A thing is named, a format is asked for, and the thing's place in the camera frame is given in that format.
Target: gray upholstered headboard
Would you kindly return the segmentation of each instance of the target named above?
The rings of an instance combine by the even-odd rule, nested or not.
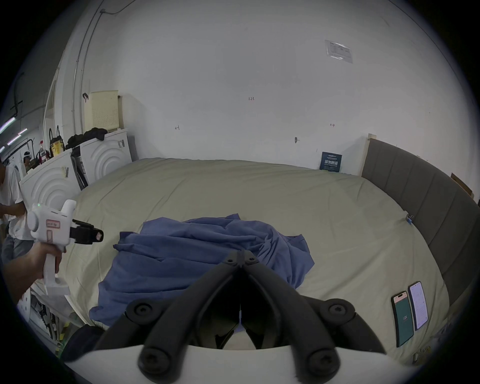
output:
[[[480,207],[433,165],[375,139],[370,139],[362,177],[414,215],[452,304],[480,269]]]

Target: green phone screen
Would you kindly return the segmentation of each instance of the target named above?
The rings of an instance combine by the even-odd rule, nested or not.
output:
[[[408,297],[394,304],[396,313],[397,347],[413,336],[413,319]]]

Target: blue sign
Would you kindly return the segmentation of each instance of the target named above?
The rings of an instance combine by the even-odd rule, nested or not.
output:
[[[320,163],[320,169],[340,172],[340,162],[342,161],[342,155],[336,153],[322,152],[322,162]]]

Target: white t-shirt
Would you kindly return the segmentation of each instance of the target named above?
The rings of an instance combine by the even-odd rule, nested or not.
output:
[[[13,165],[7,165],[5,168],[5,179],[0,185],[0,204],[14,205],[24,200],[20,191],[20,173]],[[4,215],[3,222],[10,222],[8,234],[18,240],[33,240],[30,230],[27,227],[27,215],[20,217]]]

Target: phone screen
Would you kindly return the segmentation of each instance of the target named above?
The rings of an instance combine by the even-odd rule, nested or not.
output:
[[[413,320],[407,292],[401,292],[392,297],[395,315],[396,346],[403,345],[413,336]]]

